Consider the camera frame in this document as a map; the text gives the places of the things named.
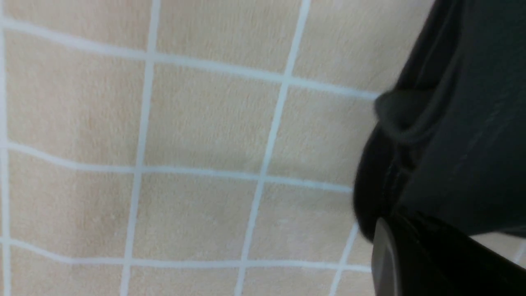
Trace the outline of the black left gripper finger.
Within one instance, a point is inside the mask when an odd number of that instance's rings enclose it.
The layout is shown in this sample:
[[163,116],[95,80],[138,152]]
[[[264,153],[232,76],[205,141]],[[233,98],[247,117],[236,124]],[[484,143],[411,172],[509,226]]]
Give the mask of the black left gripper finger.
[[398,212],[376,222],[376,296],[524,296],[524,268],[442,221]]

